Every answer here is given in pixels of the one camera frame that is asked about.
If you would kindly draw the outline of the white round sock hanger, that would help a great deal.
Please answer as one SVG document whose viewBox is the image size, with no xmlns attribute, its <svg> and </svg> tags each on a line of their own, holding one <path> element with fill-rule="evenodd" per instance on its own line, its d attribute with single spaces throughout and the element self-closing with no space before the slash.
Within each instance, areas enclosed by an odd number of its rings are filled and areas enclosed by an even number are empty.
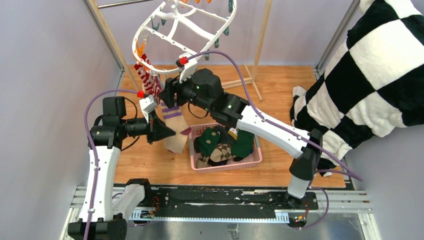
<svg viewBox="0 0 424 240">
<path fill-rule="evenodd" d="M 179 55 L 190 53 L 197 62 L 219 43 L 221 35 L 229 34 L 229 26 L 238 10 L 238 2 L 228 2 L 228 13 L 216 13 L 218 6 L 186 0 L 164 0 L 140 25 L 134 34 L 131 52 L 135 62 L 141 62 L 152 72 L 166 75 L 179 73 L 181 68 L 160 69 L 151 63 L 154 53 Z"/>
</svg>

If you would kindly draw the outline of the black blue sock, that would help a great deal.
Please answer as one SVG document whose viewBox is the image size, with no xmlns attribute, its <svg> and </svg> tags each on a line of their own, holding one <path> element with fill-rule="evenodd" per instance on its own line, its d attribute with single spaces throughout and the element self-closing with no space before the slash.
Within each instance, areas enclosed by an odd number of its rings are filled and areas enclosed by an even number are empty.
<svg viewBox="0 0 424 240">
<path fill-rule="evenodd" d="M 218 162 L 215 162 L 215 161 L 212 161 L 211 159 L 209 159 L 208 160 L 208 164 L 211 166 L 211 167 L 218 167 L 218 166 L 225 166 L 227 163 L 228 163 L 228 159 L 226 159 L 226 160 L 222 160 L 222 161 L 218 161 Z"/>
</svg>

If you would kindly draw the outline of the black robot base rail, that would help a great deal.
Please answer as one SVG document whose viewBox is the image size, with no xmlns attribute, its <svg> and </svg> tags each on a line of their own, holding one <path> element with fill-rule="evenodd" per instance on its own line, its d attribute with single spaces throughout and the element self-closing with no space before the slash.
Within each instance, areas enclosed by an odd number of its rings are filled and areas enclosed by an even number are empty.
<svg viewBox="0 0 424 240">
<path fill-rule="evenodd" d="M 290 223 L 320 210 L 308 191 L 297 200 L 284 187 L 152 185 L 129 219 L 175 222 Z"/>
</svg>

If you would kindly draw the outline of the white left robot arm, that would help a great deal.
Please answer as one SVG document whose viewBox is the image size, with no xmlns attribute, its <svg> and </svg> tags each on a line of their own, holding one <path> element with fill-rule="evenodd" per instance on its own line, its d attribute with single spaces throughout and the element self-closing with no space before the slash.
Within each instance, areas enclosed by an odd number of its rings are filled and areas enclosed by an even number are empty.
<svg viewBox="0 0 424 240">
<path fill-rule="evenodd" d="M 102 115 L 89 128 L 84 127 L 89 147 L 89 174 L 85 199 L 76 222 L 67 227 L 67 234 L 74 240 L 124 240 L 128 220 L 135 208 L 157 204 L 151 184 L 146 178 L 130 179 L 117 200 L 113 198 L 114 176 L 118 159 L 127 137 L 146 136 L 149 144 L 174 136 L 176 133 L 156 114 L 159 93 L 163 84 L 154 81 L 152 90 L 135 91 L 140 99 L 141 117 L 125 119 L 125 97 L 109 96 L 107 92 L 96 95 L 90 102 L 102 97 Z"/>
</svg>

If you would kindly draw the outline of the dark green sock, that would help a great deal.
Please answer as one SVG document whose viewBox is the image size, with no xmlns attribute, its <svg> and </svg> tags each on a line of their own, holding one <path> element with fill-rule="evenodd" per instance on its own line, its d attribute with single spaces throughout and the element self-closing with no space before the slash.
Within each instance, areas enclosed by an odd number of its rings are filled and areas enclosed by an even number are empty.
<svg viewBox="0 0 424 240">
<path fill-rule="evenodd" d="M 246 158 L 253 152 L 255 135 L 245 130 L 231 128 L 229 135 L 234 138 L 231 145 L 231 153 L 238 158 Z"/>
<path fill-rule="evenodd" d="M 207 127 L 203 133 L 195 138 L 194 149 L 205 157 L 209 157 L 220 141 L 220 134 L 213 128 Z"/>
</svg>

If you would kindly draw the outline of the cream purple striped sock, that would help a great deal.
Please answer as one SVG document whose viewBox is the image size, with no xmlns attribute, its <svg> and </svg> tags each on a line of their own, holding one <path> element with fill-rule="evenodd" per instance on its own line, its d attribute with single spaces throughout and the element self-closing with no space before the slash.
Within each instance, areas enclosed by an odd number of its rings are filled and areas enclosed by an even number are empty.
<svg viewBox="0 0 424 240">
<path fill-rule="evenodd" d="M 168 108 L 164 102 L 161 102 L 160 107 L 166 126 L 175 131 L 175 135 L 165 138 L 164 146 L 174 154 L 181 154 L 185 148 L 191 128 L 187 125 L 179 106 Z"/>
</svg>

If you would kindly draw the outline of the argyle brown sock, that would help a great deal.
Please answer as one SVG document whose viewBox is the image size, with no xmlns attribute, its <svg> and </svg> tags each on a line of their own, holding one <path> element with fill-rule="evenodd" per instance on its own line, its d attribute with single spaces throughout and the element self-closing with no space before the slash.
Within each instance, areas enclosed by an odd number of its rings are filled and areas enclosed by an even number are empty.
<svg viewBox="0 0 424 240">
<path fill-rule="evenodd" d="M 214 167 L 215 165 L 216 163 L 213 160 L 211 160 L 211 157 L 205 156 L 205 155 L 200 156 L 195 162 L 195 167 L 197 169 Z"/>
<path fill-rule="evenodd" d="M 218 144 L 212 151 L 210 159 L 214 162 L 220 162 L 235 158 L 236 155 L 232 153 L 232 146 L 232 144 Z"/>
</svg>

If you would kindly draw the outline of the plain black sock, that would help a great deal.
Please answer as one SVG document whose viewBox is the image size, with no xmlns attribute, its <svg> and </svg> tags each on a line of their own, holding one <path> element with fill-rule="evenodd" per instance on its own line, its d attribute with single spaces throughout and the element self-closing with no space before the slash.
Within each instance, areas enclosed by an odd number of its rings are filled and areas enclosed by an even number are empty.
<svg viewBox="0 0 424 240">
<path fill-rule="evenodd" d="M 221 125 L 215 125 L 213 127 L 213 129 L 216 132 L 219 133 L 220 138 L 219 138 L 219 141 L 218 142 L 220 144 L 228 144 L 228 145 L 230 145 L 230 144 L 233 144 L 236 141 L 236 139 L 232 135 L 230 135 L 229 134 L 229 131 L 226 128 L 224 128 L 223 126 L 221 126 Z"/>
</svg>

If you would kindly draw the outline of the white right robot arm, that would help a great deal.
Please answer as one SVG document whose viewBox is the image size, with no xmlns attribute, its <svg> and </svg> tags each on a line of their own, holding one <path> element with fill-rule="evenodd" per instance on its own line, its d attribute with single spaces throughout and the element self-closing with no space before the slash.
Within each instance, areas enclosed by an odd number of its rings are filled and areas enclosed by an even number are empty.
<svg viewBox="0 0 424 240">
<path fill-rule="evenodd" d="M 248 100 L 224 91 L 220 78 L 206 68 L 186 80 L 180 76 L 167 79 L 165 89 L 169 106 L 190 103 L 209 112 L 217 123 L 257 135 L 286 151 L 293 157 L 286 204 L 298 209 L 305 203 L 322 153 L 322 132 L 298 129 L 261 112 Z"/>
</svg>

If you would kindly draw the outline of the pink plastic basket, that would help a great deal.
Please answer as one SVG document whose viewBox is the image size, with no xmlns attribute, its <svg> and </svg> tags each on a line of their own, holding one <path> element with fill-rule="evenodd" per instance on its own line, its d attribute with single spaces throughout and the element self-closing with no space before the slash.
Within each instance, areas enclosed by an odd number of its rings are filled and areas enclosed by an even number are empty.
<svg viewBox="0 0 424 240">
<path fill-rule="evenodd" d="M 189 149 L 191 168 L 197 173 L 211 173 L 251 168 L 262 162 L 258 137 L 250 141 L 237 140 L 225 133 L 217 123 L 199 124 L 191 127 Z"/>
</svg>

